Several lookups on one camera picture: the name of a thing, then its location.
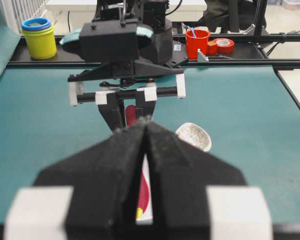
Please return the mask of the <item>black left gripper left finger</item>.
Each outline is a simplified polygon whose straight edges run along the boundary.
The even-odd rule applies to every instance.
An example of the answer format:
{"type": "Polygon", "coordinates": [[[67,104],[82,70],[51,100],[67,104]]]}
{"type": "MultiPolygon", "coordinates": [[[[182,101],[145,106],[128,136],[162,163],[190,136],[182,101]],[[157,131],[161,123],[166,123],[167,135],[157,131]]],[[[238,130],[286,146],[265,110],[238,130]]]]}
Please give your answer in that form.
{"type": "Polygon", "coordinates": [[[145,155],[141,121],[42,169],[18,190],[6,240],[112,240],[136,223],[145,155]]]}

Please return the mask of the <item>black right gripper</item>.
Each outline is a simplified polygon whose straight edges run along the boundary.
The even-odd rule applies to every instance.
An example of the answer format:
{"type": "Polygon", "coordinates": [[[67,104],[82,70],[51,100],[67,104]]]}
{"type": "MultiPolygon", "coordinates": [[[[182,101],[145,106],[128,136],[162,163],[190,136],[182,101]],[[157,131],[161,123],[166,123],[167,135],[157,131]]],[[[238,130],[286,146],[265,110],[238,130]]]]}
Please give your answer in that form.
{"type": "MultiPolygon", "coordinates": [[[[152,27],[131,19],[125,24],[119,20],[86,23],[81,29],[66,36],[66,50],[78,55],[87,63],[100,63],[93,70],[68,77],[70,104],[79,104],[77,95],[80,82],[103,79],[145,79],[175,75],[184,76],[181,68],[166,66],[165,62],[153,63],[152,46],[156,34],[152,27]]],[[[136,89],[136,119],[151,118],[157,102],[157,88],[136,89]]],[[[95,103],[111,129],[126,127],[124,101],[115,90],[95,92],[95,103]]]]}

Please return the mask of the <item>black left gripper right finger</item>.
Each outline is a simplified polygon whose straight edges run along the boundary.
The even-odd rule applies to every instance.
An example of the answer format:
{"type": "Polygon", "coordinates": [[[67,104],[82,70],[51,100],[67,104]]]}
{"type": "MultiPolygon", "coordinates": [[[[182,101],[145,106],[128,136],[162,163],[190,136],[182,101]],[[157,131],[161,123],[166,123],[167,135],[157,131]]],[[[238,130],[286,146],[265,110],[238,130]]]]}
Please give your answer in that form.
{"type": "Polygon", "coordinates": [[[162,240],[271,240],[269,207],[233,165],[146,125],[153,224],[162,240]]]}

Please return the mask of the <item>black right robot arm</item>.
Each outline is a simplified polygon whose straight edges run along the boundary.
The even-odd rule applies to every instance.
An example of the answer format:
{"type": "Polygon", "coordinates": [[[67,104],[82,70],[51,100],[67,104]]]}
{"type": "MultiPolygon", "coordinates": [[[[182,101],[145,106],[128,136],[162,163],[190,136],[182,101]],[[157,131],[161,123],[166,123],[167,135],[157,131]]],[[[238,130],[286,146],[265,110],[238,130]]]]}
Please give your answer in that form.
{"type": "Polygon", "coordinates": [[[112,131],[129,119],[153,115],[157,98],[167,92],[155,80],[175,76],[175,93],[186,96],[184,53],[174,53],[172,22],[166,0],[99,0],[94,18],[64,36],[60,44],[91,70],[70,75],[69,102],[94,102],[112,131]]]}

